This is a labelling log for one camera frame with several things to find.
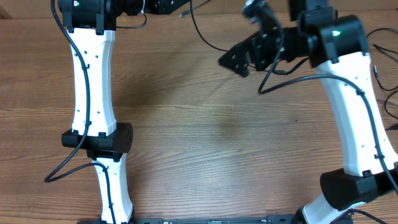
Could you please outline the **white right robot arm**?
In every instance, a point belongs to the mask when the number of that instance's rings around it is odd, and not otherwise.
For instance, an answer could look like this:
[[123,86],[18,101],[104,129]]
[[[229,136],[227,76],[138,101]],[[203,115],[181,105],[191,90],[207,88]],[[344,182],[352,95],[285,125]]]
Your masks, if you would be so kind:
[[361,205],[397,190],[397,153],[374,94],[368,40],[359,17],[340,17],[327,1],[289,6],[295,27],[282,27],[266,1],[247,1],[243,14],[259,30],[218,61],[246,77],[250,65],[270,73],[279,60],[309,59],[335,116],[343,166],[323,173],[321,194],[287,222],[351,223]]

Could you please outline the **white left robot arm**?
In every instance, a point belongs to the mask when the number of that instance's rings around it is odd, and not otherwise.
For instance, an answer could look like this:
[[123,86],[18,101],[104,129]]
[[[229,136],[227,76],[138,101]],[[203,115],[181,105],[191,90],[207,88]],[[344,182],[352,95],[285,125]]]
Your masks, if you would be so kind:
[[111,61],[117,18],[142,14],[171,14],[185,1],[52,1],[56,21],[73,57],[75,112],[62,144],[86,151],[98,176],[102,200],[99,223],[133,223],[134,207],[127,187],[126,160],[132,146],[130,123],[116,121],[111,91]]

